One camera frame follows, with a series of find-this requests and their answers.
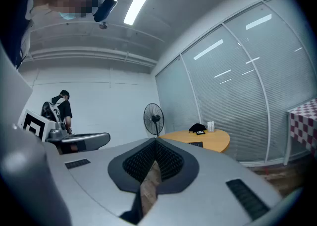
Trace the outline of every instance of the brown floor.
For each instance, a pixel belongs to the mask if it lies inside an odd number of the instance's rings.
[[[280,194],[285,197],[297,188],[303,186],[307,172],[311,169],[313,164],[314,158],[309,155],[289,162],[287,166],[280,164],[267,167],[251,167],[248,169],[271,183]],[[160,183],[159,166],[154,162],[151,170],[141,184],[141,201],[144,215],[155,203],[156,186]]]

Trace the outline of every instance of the wooden table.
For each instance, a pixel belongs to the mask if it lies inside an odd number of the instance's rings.
[[[225,131],[216,129],[214,132],[208,132],[208,130],[205,130],[204,132],[205,134],[197,135],[193,132],[189,133],[188,130],[183,130],[164,134],[159,137],[185,143],[202,141],[205,149],[217,152],[223,152],[229,146],[230,136]]]

